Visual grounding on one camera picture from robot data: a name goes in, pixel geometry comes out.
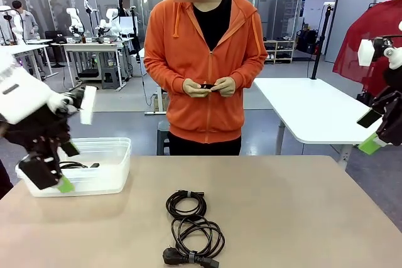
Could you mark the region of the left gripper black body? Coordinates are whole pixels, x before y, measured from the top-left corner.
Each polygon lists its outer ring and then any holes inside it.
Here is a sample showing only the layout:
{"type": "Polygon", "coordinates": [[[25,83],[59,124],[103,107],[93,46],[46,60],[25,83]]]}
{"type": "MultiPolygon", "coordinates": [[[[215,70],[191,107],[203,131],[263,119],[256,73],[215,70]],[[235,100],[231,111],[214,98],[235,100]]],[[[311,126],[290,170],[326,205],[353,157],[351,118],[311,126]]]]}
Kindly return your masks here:
{"type": "Polygon", "coordinates": [[[9,125],[4,138],[24,147],[28,153],[49,156],[57,152],[61,143],[70,141],[69,117],[67,111],[58,109],[52,112],[47,105],[43,105],[17,124],[9,125]]]}

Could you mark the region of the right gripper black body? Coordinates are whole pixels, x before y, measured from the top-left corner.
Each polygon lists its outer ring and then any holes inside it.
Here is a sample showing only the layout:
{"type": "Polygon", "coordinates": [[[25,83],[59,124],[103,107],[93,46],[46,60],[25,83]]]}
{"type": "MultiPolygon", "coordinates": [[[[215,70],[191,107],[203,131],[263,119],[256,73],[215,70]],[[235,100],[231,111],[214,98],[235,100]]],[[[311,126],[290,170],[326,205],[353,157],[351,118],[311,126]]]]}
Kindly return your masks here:
{"type": "Polygon", "coordinates": [[[376,131],[378,138],[387,144],[401,145],[401,91],[386,87],[373,99],[371,109],[382,115],[376,131]]]}

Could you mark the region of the person's right hand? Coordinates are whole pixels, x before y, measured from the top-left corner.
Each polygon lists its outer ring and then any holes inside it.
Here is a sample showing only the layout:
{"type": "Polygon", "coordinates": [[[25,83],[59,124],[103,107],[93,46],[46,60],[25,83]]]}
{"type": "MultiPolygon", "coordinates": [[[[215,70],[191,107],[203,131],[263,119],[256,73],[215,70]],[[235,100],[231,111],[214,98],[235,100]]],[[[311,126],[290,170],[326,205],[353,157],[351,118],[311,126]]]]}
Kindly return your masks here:
{"type": "Polygon", "coordinates": [[[182,85],[183,91],[192,98],[204,98],[212,91],[210,89],[202,88],[200,84],[193,80],[186,78],[182,85]]]}

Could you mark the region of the person's left hand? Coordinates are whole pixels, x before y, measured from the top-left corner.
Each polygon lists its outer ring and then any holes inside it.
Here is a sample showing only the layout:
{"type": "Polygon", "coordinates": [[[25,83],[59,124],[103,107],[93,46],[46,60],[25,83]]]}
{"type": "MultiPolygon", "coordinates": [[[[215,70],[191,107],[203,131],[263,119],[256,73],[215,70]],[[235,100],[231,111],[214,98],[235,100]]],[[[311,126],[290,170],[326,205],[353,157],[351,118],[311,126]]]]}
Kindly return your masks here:
{"type": "Polygon", "coordinates": [[[231,97],[236,91],[236,82],[232,77],[219,78],[211,91],[220,93],[222,97],[231,97]]]}

